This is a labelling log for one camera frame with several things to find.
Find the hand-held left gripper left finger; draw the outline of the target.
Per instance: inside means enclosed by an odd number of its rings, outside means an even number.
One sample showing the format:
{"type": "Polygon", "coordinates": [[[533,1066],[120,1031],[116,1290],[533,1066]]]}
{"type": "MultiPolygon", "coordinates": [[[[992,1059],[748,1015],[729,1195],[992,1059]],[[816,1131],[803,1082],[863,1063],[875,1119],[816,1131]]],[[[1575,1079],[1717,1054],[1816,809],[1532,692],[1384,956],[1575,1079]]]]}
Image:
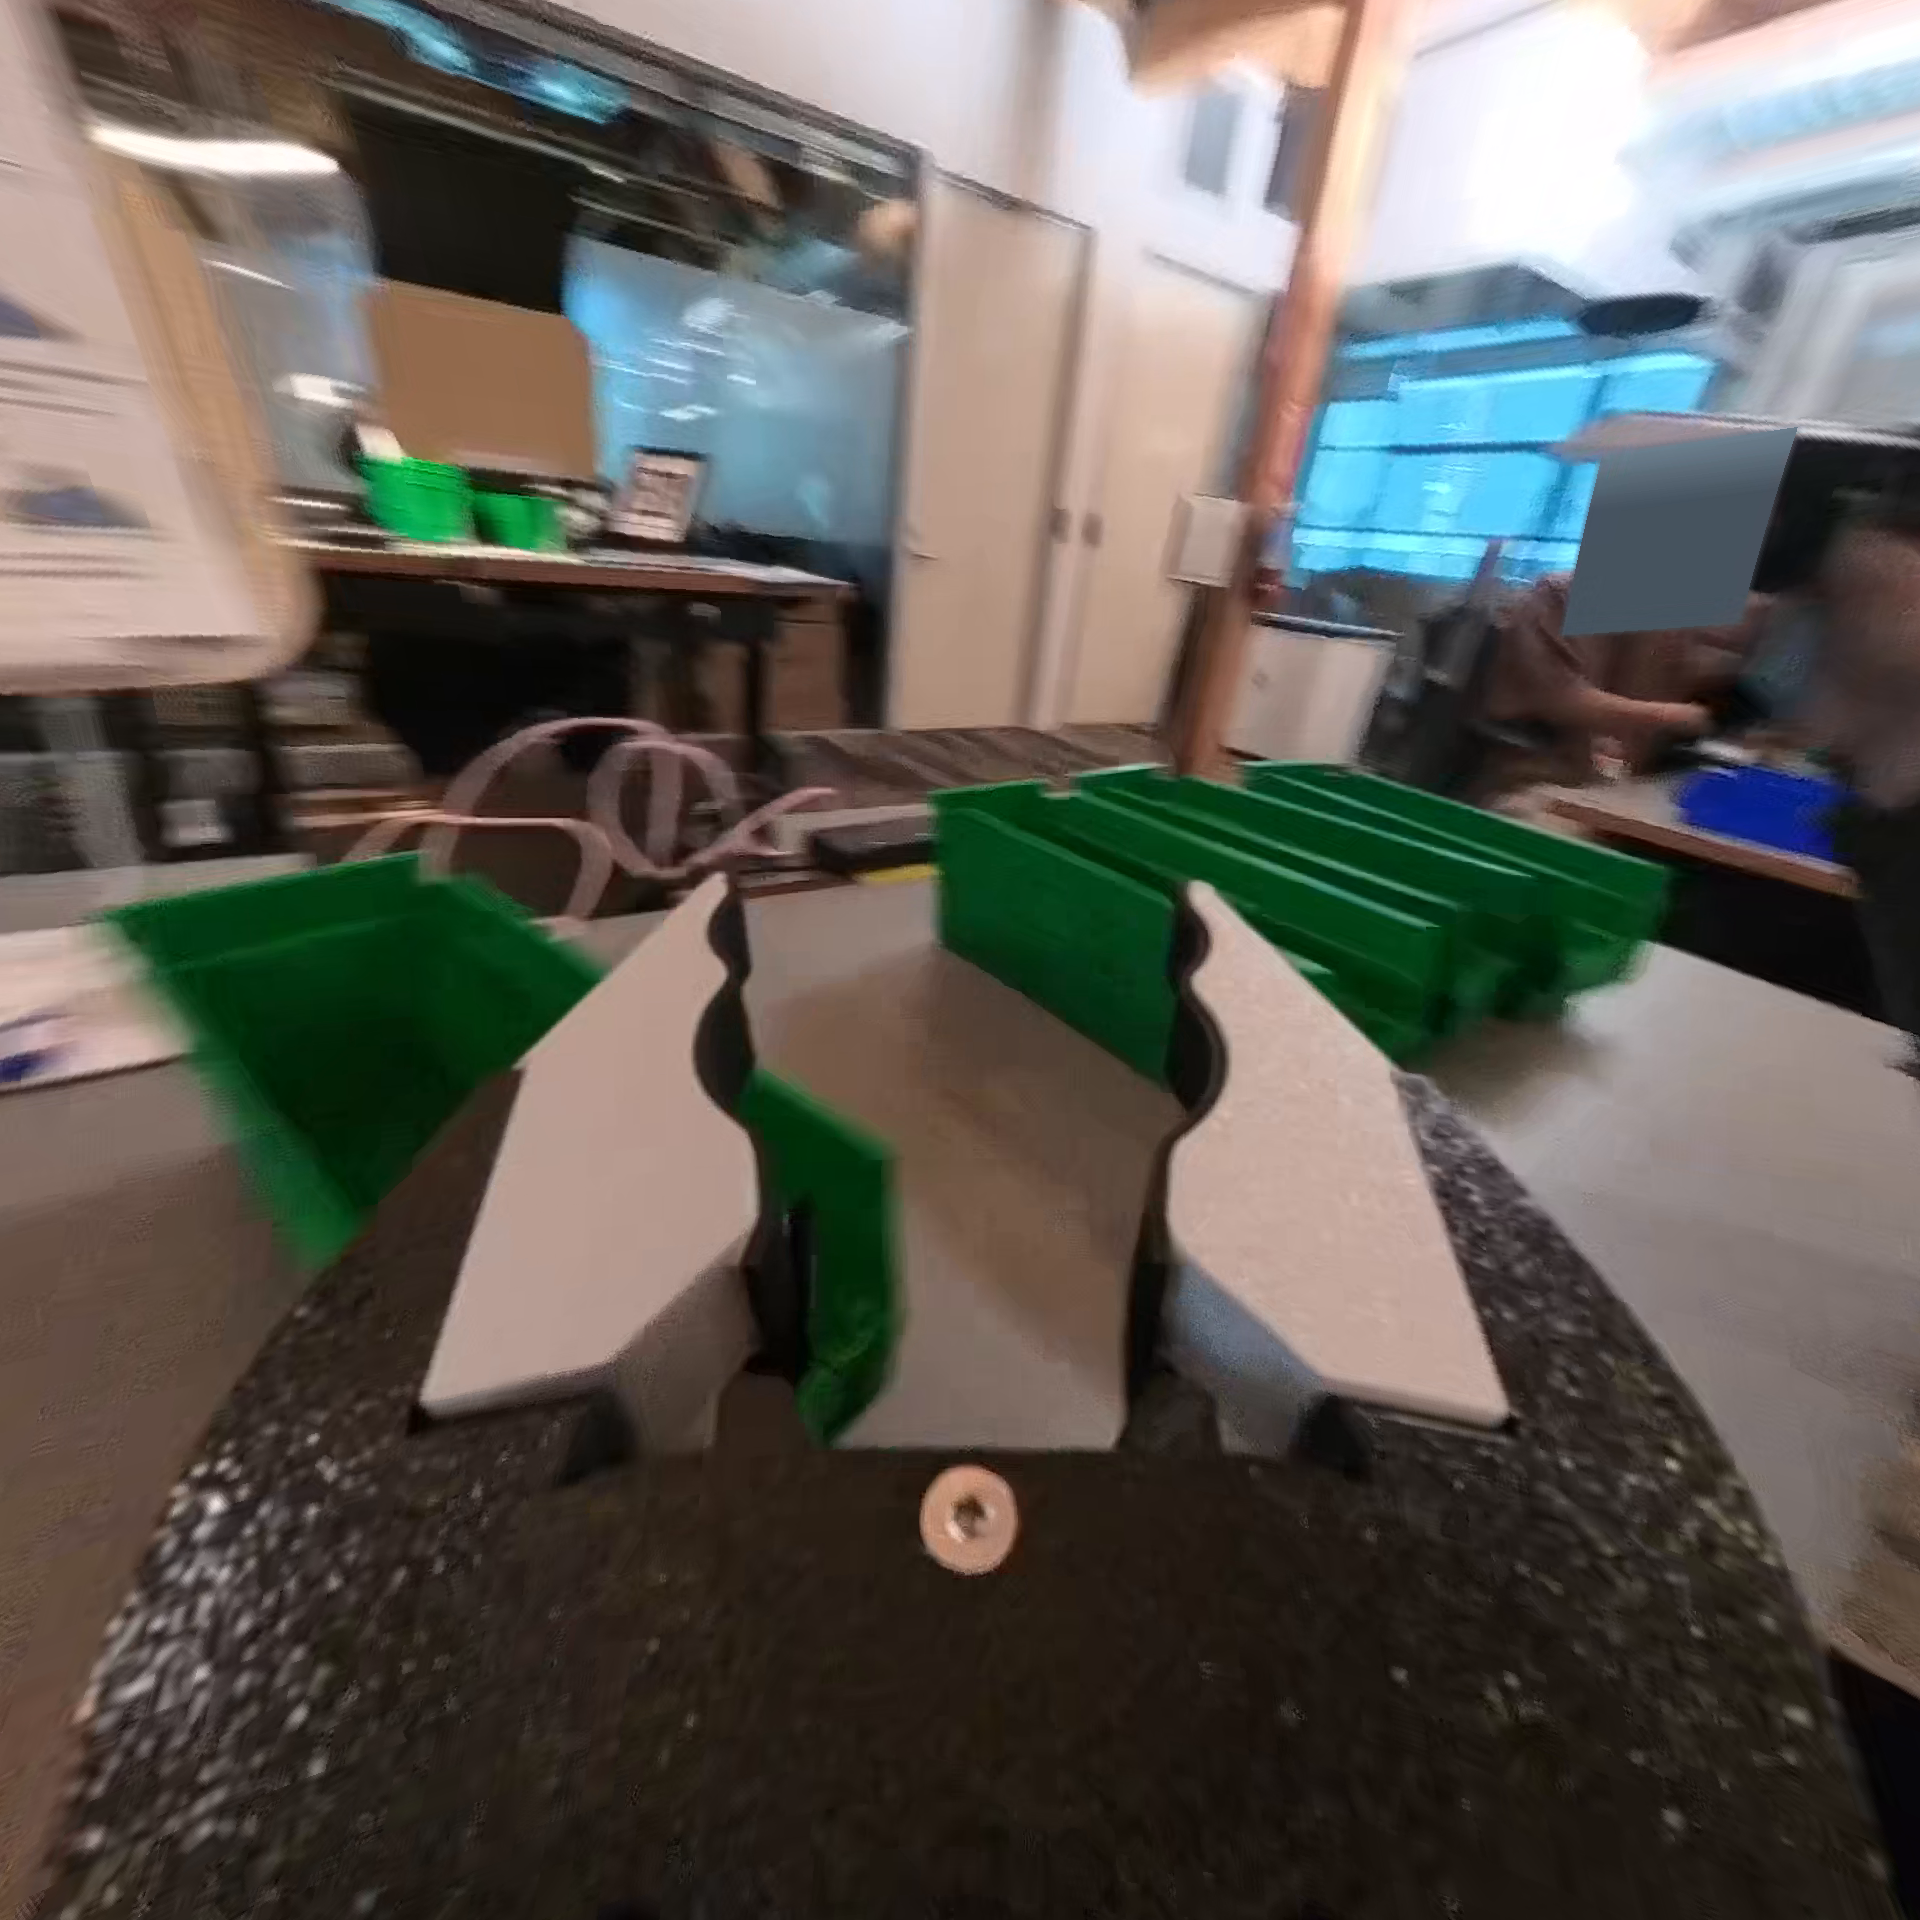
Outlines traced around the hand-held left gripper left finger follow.
{"type": "Polygon", "coordinates": [[[751,971],[714,875],[524,1056],[424,1418],[609,1402],[637,1451],[684,1456],[754,1361],[805,1366],[809,1284],[745,1119],[751,971]]]}

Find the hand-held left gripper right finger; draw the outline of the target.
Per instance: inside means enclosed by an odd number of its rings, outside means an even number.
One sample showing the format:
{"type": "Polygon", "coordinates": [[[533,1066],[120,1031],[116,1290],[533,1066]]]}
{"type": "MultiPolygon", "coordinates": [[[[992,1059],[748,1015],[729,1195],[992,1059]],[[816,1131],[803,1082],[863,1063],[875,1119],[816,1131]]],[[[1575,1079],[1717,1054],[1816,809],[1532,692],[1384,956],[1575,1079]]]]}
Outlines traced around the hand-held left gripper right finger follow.
{"type": "Polygon", "coordinates": [[[1127,1292],[1127,1408],[1227,1451],[1367,1459],[1362,1415],[1475,1439],[1511,1402],[1395,1066],[1212,884],[1176,896],[1165,1083],[1127,1292]]]}

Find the wooden table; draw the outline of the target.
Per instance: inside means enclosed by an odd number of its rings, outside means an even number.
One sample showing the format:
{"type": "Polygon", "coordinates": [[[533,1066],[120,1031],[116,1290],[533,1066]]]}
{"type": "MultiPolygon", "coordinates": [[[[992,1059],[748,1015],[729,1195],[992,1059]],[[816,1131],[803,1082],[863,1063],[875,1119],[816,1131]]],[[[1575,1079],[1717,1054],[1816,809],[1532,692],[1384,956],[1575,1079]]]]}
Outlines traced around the wooden table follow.
{"type": "Polygon", "coordinates": [[[1832,860],[1796,855],[1685,824],[1675,800],[1675,782],[1666,777],[1548,787],[1543,790],[1543,807],[1557,820],[1610,847],[1682,857],[1729,873],[1777,880],[1809,895],[1857,899],[1857,879],[1832,860]]]}

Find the white cabinet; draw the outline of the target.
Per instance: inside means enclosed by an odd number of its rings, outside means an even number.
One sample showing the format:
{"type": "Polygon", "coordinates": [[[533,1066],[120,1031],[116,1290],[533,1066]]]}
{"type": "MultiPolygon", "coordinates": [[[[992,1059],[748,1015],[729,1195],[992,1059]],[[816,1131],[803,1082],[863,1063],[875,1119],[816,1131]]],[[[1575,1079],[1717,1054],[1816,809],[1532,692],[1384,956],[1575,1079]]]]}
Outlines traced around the white cabinet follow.
{"type": "Polygon", "coordinates": [[[1354,767],[1400,650],[1395,632],[1255,616],[1227,751],[1251,761],[1354,767]]]}

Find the white foam board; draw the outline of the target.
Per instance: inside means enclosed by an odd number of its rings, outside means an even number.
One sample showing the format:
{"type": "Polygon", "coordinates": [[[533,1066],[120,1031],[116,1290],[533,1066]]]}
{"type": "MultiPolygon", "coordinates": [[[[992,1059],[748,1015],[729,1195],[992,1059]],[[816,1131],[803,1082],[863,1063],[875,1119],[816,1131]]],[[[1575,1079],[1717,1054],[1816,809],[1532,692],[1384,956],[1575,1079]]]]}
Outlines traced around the white foam board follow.
{"type": "Polygon", "coordinates": [[[144,964],[108,927],[3,937],[3,1094],[169,1066],[187,1054],[144,964]]]}

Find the blue bin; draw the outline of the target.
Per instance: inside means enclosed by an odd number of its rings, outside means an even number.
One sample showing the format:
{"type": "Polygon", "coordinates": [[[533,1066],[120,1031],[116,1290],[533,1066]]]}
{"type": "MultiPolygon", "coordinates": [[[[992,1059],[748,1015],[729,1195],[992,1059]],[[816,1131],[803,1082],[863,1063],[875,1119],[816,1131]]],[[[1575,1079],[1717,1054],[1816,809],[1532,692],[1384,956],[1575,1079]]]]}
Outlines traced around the blue bin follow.
{"type": "Polygon", "coordinates": [[[1772,852],[1836,865],[1833,817],[1844,800],[1825,775],[1757,764],[1712,767],[1674,790],[1675,818],[1696,830],[1772,852]]]}

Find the black white tag stand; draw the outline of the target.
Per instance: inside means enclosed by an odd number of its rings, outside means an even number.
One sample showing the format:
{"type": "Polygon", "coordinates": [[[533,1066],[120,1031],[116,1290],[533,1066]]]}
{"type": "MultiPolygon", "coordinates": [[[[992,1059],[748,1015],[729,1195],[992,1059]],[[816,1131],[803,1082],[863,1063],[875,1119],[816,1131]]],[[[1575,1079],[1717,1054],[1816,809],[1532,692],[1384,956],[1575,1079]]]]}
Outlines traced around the black white tag stand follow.
{"type": "Polygon", "coordinates": [[[700,514],[709,457],[633,446],[609,496],[604,539],[625,550],[684,550],[700,514]]]}

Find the white door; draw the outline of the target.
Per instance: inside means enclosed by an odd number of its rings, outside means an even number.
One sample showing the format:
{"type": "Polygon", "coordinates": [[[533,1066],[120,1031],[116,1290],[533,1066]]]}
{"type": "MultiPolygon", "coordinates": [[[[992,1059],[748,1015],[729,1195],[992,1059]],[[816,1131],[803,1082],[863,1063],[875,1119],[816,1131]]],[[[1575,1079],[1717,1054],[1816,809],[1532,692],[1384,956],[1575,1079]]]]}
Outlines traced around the white door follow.
{"type": "Polygon", "coordinates": [[[1161,720],[1194,599],[1170,579],[1177,522],[1189,496],[1233,484],[1267,308],[1264,296],[1161,258],[1137,280],[1065,705],[1073,726],[1161,720]]]}
{"type": "Polygon", "coordinates": [[[1091,233],[959,177],[922,198],[888,648],[895,730],[1027,720],[1091,233]]]}

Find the cardboard panel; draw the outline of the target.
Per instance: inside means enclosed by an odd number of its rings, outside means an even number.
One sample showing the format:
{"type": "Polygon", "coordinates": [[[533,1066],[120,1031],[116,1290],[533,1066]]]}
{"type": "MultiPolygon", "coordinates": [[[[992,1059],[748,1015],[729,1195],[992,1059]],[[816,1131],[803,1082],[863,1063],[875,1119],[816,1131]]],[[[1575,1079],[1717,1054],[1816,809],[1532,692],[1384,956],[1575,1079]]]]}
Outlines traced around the cardboard panel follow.
{"type": "Polygon", "coordinates": [[[391,280],[363,314],[368,416],[405,456],[551,482],[599,474],[589,347],[564,316],[391,280]]]}

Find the instruction sheet on clipboard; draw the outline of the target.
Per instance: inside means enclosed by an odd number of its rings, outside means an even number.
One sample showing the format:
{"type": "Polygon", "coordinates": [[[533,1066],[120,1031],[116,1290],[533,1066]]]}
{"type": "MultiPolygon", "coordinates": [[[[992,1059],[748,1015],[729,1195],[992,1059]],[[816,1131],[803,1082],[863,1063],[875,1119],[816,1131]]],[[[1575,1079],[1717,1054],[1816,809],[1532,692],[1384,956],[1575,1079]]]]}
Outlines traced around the instruction sheet on clipboard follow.
{"type": "Polygon", "coordinates": [[[97,115],[52,6],[4,6],[3,44],[3,690],[268,682],[320,599],[165,182],[279,185],[329,161],[247,126],[97,115]]]}

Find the wooden post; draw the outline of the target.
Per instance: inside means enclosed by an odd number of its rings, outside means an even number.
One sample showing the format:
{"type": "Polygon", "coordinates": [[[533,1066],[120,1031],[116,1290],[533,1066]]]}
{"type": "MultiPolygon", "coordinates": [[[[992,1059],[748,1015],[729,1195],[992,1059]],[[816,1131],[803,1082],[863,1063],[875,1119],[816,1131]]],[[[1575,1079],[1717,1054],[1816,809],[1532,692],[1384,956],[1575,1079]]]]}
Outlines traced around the wooden post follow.
{"type": "Polygon", "coordinates": [[[1317,150],[1299,174],[1300,220],[1288,284],[1264,332],[1258,407],[1239,460],[1239,546],[1229,580],[1195,603],[1185,690],[1168,726],[1170,760],[1185,777],[1216,777],[1229,761],[1242,670],[1269,598],[1269,546],[1292,523],[1341,290],[1370,220],[1419,11],[1416,2],[1341,8],[1317,150]]]}

